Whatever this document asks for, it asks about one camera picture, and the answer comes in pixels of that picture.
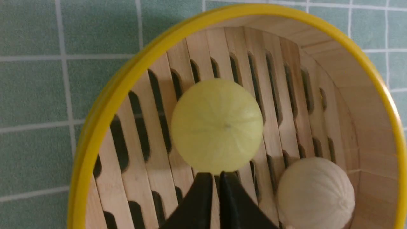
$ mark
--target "round fruit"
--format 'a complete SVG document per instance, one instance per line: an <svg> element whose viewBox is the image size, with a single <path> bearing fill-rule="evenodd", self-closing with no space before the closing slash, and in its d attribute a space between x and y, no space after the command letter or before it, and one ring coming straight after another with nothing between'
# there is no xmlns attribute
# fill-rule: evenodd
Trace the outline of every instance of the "round fruit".
<svg viewBox="0 0 407 229"><path fill-rule="evenodd" d="M244 166L256 154L263 118L253 96L224 79L199 82L175 106L173 143L184 160L200 172L220 174Z"/></svg>

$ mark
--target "white grout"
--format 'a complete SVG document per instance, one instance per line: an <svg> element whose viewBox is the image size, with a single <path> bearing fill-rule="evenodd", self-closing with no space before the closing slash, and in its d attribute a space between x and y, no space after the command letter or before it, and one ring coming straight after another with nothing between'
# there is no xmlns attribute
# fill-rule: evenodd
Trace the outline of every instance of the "white grout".
<svg viewBox="0 0 407 229"><path fill-rule="evenodd" d="M0 62L11 61L37 61L37 60L60 60L60 55L38 55L38 56L0 56Z"/></svg>
<svg viewBox="0 0 407 229"><path fill-rule="evenodd" d="M0 203L7 202L7 201L12 201L12 200L21 200L21 199L26 199L26 198L35 197L35 196L42 196L42 195L47 195L47 194L67 192L67 191L69 191L69 186L62 186L62 187L57 187L57 188L43 189L43 190L37 190L37 191L33 191L33 192L26 192L26 193L20 193L20 194L14 194L14 195L9 195L9 196L1 196L0 197Z"/></svg>
<svg viewBox="0 0 407 229"><path fill-rule="evenodd" d="M348 15L348 37L352 38L352 7L353 0L349 2L349 15Z"/></svg>
<svg viewBox="0 0 407 229"><path fill-rule="evenodd" d="M74 124L73 124L74 118L73 118L73 111L72 111L71 91L70 91L70 85L69 85L68 63L66 61L65 36L63 34L61 0L55 0L55 14L57 16L59 49L61 51L62 77L63 77L63 86L65 89L66 109L68 112L71 150L72 150L72 155L74 155L76 152L76 139L75 139L75 128L74 128Z"/></svg>
<svg viewBox="0 0 407 229"><path fill-rule="evenodd" d="M407 92L407 88L395 88L395 89L389 89L391 93L395 92Z"/></svg>
<svg viewBox="0 0 407 229"><path fill-rule="evenodd" d="M129 59L135 54L79 54L65 55L66 60L79 59ZM0 62L13 61L44 61L44 60L62 60L61 55L34 55L34 56L0 56Z"/></svg>
<svg viewBox="0 0 407 229"><path fill-rule="evenodd" d="M221 2L245 2L247 0L206 0L206 1L221 1ZM250 2L264 2L260 0L251 0ZM349 8L349 4L337 4L337 3L319 3L319 2L292 2L286 0L270 0L270 3L281 4L281 5L290 5L290 6L307 6L311 7L333 7L333 8ZM389 10L389 11L402 11L407 12L407 8L396 8L396 7L378 7L378 6L369 6L369 5L352 5L354 9L376 9L376 10Z"/></svg>
<svg viewBox="0 0 407 229"><path fill-rule="evenodd" d="M144 47L143 40L143 18L141 14L141 1L136 0L136 12L137 12L137 27L138 27L138 45L140 50Z"/></svg>
<svg viewBox="0 0 407 229"><path fill-rule="evenodd" d="M389 64L389 7L390 0L386 0L386 10L385 12L385 48L386 48L386 86L390 88L390 64Z"/></svg>
<svg viewBox="0 0 407 229"><path fill-rule="evenodd" d="M306 2L305 2L305 11L307 13L309 13L309 3L310 3L310 0L306 0Z"/></svg>
<svg viewBox="0 0 407 229"><path fill-rule="evenodd" d="M74 125L84 124L85 120L84 119L76 119L76 120L73 120L72 123ZM46 128L69 126L69 124L70 124L69 121L59 121L59 122L36 123L36 124L5 127L5 128L0 128L0 134L27 131L27 130L39 130L39 129L46 129Z"/></svg>

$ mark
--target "steamer basket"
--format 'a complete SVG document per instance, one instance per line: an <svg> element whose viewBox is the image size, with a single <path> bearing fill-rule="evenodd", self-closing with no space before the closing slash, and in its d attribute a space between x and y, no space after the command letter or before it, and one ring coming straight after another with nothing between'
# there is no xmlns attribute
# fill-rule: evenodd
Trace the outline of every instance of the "steamer basket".
<svg viewBox="0 0 407 229"><path fill-rule="evenodd" d="M344 169L354 186L357 203L346 228L404 228L404 133L375 67L321 19L246 4L173 27L103 89L79 140L68 229L156 229L170 216L194 177L171 145L171 114L182 92L214 77L238 82L262 109L264 144L238 174L274 223L281 174L295 160L320 156ZM219 228L216 187L212 228Z"/></svg>

